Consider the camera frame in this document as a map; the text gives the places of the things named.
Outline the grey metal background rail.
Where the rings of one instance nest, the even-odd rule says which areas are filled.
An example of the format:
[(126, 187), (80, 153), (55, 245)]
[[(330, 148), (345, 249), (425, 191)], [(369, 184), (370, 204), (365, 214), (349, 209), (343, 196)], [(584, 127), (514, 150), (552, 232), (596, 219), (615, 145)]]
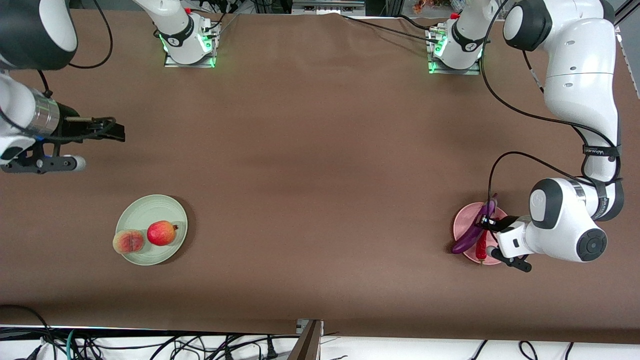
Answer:
[(365, 0), (292, 0), (292, 15), (366, 16)]

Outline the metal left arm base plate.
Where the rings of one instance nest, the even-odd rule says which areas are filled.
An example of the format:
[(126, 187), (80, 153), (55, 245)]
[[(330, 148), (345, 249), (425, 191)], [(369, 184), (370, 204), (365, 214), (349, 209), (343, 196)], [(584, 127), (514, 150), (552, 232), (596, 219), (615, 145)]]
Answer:
[(462, 69), (453, 68), (448, 66), (441, 58), (441, 55), (446, 51), (447, 45), (451, 43), (446, 35), (446, 29), (432, 26), (425, 30), (425, 36), (428, 40), (436, 41), (426, 41), (427, 65), (431, 75), (480, 75), (479, 59), (482, 55), (482, 50), (478, 51), (471, 66)]

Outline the pale green round plate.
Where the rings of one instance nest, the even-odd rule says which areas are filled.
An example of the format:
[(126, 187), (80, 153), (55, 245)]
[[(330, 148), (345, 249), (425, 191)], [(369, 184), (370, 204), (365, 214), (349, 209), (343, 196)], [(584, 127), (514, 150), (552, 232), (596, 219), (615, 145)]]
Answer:
[[(158, 221), (168, 221), (177, 226), (170, 244), (158, 246), (149, 243), (147, 229)], [(179, 201), (164, 194), (149, 194), (137, 199), (122, 212), (115, 231), (141, 231), (145, 241), (141, 250), (122, 256), (131, 264), (152, 266), (162, 264), (178, 253), (185, 243), (188, 225), (188, 215)]]

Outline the long purple eggplant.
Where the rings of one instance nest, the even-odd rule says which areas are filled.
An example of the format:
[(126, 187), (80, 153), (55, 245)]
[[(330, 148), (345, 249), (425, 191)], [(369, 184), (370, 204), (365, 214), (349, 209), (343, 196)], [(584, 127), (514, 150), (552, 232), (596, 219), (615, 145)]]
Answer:
[(482, 227), (482, 215), (487, 215), (492, 218), (498, 209), (498, 195), (495, 193), (493, 196), (489, 198), (488, 201), (483, 202), (480, 211), (477, 213), (475, 217), (474, 223), (471, 224), (469, 228), (467, 228), (466, 232), (462, 235), (461, 239), (457, 242), (454, 242), (450, 251), (453, 255), (460, 255), (464, 251), (470, 249), (473, 245), (475, 245), (482, 234), (485, 227)]

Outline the pink round plate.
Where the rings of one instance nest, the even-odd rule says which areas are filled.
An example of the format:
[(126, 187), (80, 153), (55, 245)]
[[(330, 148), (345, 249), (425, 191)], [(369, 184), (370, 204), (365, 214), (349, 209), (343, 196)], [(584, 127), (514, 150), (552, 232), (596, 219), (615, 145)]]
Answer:
[[(458, 213), (455, 215), (454, 223), (452, 225), (454, 241), (457, 242), (463, 236), (463, 234), (467, 231), (467, 229), (474, 223), (478, 212), (482, 208), (482, 202), (474, 202), (469, 203), (465, 207), (461, 208)], [(467, 259), (471, 262), (474, 262), (478, 265), (500, 265), (501, 262), (489, 255), (483, 261), (478, 260), (476, 257), (476, 246), (475, 244), (469, 248), (468, 250), (462, 253)]]

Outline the brown table cloth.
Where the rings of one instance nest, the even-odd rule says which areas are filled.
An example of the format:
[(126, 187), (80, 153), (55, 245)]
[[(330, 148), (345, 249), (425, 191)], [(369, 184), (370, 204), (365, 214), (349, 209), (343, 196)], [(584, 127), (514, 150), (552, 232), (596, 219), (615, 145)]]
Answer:
[[(55, 100), (111, 116), (72, 173), (0, 171), (0, 305), (51, 326), (640, 344), (640, 100), (618, 48), (622, 212), (605, 253), (532, 271), (450, 253), (458, 210), (509, 151), (579, 174), (570, 127), (430, 74), (417, 39), (337, 14), (226, 16), (215, 68), (165, 68), (142, 11), (108, 11), (110, 60), (46, 73)], [(125, 209), (176, 199), (187, 235), (156, 265), (114, 250)]]

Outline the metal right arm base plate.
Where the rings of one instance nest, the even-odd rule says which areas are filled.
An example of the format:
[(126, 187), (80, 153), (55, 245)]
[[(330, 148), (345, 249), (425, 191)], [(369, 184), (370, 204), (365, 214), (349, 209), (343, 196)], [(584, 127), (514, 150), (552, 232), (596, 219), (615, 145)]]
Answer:
[(165, 51), (166, 68), (215, 68), (220, 38), (220, 24), (204, 21), (195, 25), (189, 20), (185, 29), (175, 34), (158, 34)]

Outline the red apple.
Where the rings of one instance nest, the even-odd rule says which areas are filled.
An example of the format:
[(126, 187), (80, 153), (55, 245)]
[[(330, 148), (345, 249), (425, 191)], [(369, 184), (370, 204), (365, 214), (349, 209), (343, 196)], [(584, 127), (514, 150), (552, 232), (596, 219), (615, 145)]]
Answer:
[(179, 227), (167, 220), (152, 223), (146, 230), (147, 240), (154, 246), (164, 247), (170, 245), (177, 236)]

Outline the yellow-pink peach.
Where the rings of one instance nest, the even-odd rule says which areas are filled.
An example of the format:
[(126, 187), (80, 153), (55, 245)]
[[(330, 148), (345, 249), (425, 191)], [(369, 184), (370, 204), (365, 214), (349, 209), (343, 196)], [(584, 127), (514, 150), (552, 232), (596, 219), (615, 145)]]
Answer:
[(112, 246), (119, 255), (128, 255), (142, 250), (146, 239), (140, 230), (126, 229), (116, 232)]

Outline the colourful background item pile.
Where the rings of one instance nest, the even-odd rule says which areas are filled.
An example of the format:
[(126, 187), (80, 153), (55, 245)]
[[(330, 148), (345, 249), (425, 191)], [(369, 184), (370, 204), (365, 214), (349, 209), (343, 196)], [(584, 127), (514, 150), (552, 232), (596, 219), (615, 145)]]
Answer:
[(453, 9), (451, 0), (411, 0), (411, 2), (411, 9), (417, 15), (450, 12)]

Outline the aluminium frame profile with bracket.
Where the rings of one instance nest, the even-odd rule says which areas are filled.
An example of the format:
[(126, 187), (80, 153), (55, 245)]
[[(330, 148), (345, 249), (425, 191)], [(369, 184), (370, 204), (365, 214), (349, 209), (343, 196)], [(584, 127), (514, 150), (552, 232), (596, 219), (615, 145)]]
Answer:
[(640, 0), (611, 0), (622, 55), (640, 100)]

